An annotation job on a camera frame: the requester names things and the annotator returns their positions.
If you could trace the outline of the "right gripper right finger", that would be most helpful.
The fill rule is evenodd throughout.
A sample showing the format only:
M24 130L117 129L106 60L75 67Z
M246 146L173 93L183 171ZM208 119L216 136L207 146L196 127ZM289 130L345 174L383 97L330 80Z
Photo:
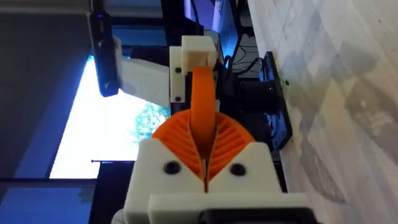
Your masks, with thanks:
M280 192L268 146L237 121L216 114L215 141L207 165L208 193Z

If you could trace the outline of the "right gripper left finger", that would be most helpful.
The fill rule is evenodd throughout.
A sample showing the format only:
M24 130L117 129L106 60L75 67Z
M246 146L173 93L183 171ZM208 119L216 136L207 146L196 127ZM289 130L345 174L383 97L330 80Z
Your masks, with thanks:
M205 191L203 165L190 131L190 111L175 113L139 143L123 208L126 223L149 223L150 196Z

